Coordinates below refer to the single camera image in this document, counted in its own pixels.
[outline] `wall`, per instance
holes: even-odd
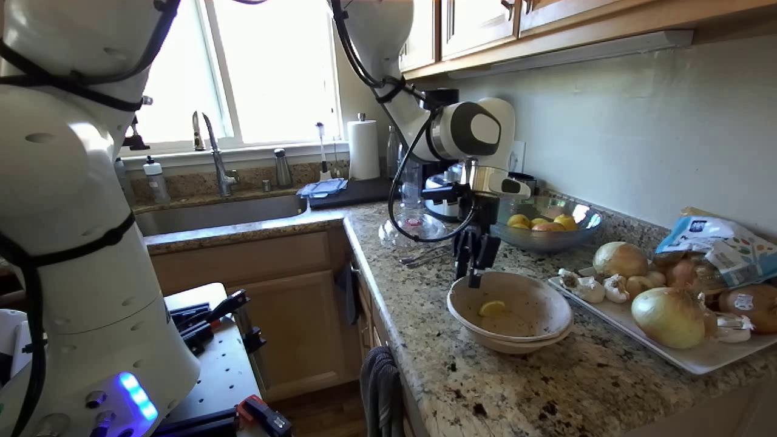
[[[671,227],[683,206],[777,236],[777,37],[455,80],[517,104],[524,170]]]

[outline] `white tray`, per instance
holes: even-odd
[[[579,295],[569,292],[559,276],[551,276],[548,284],[690,373],[710,373],[721,366],[728,366],[732,363],[738,363],[766,347],[777,344],[777,335],[753,335],[749,342],[735,342],[735,344],[706,338],[699,347],[691,347],[691,350],[668,350],[640,333],[640,327],[634,322],[630,314],[630,305],[619,305],[613,301],[588,303]]]

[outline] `cabinet door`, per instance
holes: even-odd
[[[655,0],[523,0],[519,35],[542,35]]]
[[[513,0],[443,0],[443,58],[514,38]]]
[[[248,318],[268,344],[252,354],[268,401],[293,399],[360,376],[360,335],[344,320],[335,275],[310,272],[243,286]]]
[[[401,53],[401,70],[426,68],[439,62],[439,0],[413,3],[413,26]]]

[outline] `kitchen counter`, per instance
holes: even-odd
[[[450,244],[390,250],[379,240],[384,205],[303,213],[284,222],[146,239],[150,253],[344,227],[405,386],[430,434],[621,434],[777,376],[777,347],[706,376],[691,376],[572,303],[572,333],[529,356],[504,356],[466,339],[447,314],[455,280]],[[529,255],[501,248],[495,269],[551,276],[582,268],[610,239],[644,248],[654,231],[610,227],[597,240]],[[423,250],[423,263],[404,263]]]

